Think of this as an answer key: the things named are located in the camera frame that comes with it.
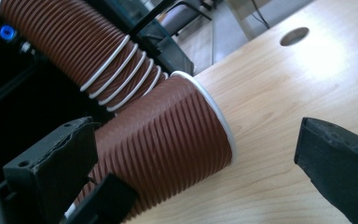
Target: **cup rim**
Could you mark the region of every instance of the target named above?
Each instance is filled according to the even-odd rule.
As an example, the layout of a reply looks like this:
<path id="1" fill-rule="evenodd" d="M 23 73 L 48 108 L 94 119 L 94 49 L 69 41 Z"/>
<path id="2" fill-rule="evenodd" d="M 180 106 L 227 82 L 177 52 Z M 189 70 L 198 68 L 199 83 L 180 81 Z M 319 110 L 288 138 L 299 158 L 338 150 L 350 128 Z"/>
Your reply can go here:
<path id="1" fill-rule="evenodd" d="M 237 160 L 237 149 L 236 149 L 236 146 L 235 146 L 234 135 L 232 134 L 231 129 L 228 126 L 228 123 L 226 121 L 225 116 L 223 115 L 223 113 L 220 110 L 220 108 L 217 105 L 217 103 L 212 98 L 211 94 L 209 94 L 209 92 L 207 92 L 205 90 L 205 88 L 203 88 L 195 78 L 193 78 L 191 75 L 189 75 L 189 74 L 187 74 L 185 72 L 174 71 L 171 74 L 171 76 L 172 77 L 174 77 L 174 76 L 183 77 L 183 78 L 189 80 L 197 88 L 197 90 L 202 94 L 202 96 L 205 98 L 205 100 L 208 102 L 208 105 L 212 108 L 213 112 L 215 113 L 215 115 L 219 119 L 220 123 L 223 126 L 223 129 L 226 132 L 228 143 L 230 145 L 231 154 L 232 154 L 231 164 L 230 165 L 234 164 L 234 162 Z"/>

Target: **floor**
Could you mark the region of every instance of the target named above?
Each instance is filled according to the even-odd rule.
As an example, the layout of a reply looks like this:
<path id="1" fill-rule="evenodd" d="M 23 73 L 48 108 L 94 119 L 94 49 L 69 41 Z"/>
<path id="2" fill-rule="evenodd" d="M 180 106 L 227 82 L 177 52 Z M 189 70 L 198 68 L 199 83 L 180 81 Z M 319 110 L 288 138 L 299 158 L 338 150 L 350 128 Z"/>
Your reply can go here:
<path id="1" fill-rule="evenodd" d="M 310 3 L 311 0 L 255 0 L 255 2 L 263 3 L 259 10 L 269 25 L 273 26 Z M 179 36 L 173 37 L 195 64 L 195 75 L 249 42 L 225 1 L 218 1 L 217 9 L 208 11 L 202 8 L 202 10 L 213 20 L 208 21 L 204 17 L 198 17 L 186 26 Z M 254 8 L 250 10 L 257 16 Z M 267 30 L 253 16 L 245 19 L 257 35 L 262 35 Z"/>

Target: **chair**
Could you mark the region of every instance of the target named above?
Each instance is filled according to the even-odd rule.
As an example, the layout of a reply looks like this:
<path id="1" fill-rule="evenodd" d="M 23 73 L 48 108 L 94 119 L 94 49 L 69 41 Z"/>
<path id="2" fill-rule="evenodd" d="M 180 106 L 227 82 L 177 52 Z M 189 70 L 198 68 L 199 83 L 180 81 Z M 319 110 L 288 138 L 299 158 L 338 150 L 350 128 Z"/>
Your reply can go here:
<path id="1" fill-rule="evenodd" d="M 178 35 L 178 32 L 196 19 L 199 15 L 208 20 L 212 20 L 205 13 L 199 10 L 203 6 L 200 0 L 183 0 L 177 2 L 165 14 L 164 19 L 160 22 L 169 35 Z"/>

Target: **table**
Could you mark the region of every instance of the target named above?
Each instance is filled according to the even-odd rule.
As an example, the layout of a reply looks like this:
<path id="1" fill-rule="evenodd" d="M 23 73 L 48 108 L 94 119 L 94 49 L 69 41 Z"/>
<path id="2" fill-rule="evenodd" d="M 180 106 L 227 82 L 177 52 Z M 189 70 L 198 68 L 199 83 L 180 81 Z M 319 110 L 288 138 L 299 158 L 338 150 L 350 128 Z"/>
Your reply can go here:
<path id="1" fill-rule="evenodd" d="M 302 41 L 280 45 L 302 26 Z M 129 223 L 349 223 L 293 157 L 303 117 L 358 134 L 358 1 L 313 2 L 196 79 L 225 114 L 237 161 Z"/>

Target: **ribbed texture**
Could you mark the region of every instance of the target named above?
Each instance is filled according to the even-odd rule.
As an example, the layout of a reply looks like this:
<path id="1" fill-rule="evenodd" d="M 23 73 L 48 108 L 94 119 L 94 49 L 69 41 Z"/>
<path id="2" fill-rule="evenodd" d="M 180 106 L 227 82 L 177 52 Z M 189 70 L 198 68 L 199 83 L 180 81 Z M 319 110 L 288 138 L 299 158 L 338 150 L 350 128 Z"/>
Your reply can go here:
<path id="1" fill-rule="evenodd" d="M 125 39 L 117 27 L 79 0 L 2 0 L 0 14 L 79 87 L 94 76 Z M 106 83 L 107 87 L 95 96 L 100 102 L 105 100 L 122 85 L 141 56 L 142 52 L 129 41 L 86 91 L 93 94 Z M 126 60 L 128 63 L 117 72 Z M 146 57 L 131 82 L 108 105 L 121 102 L 132 92 L 148 66 Z M 157 67 L 152 66 L 153 71 L 145 83 L 151 84 L 157 74 Z M 143 95 L 144 88 L 148 88 L 145 85 L 133 95 L 131 102 Z"/>
<path id="2" fill-rule="evenodd" d="M 189 188 L 231 162 L 227 134 L 193 84 L 170 77 L 96 132 L 91 176 L 113 173 L 140 194 L 128 218 Z M 92 189 L 87 185 L 81 201 Z"/>

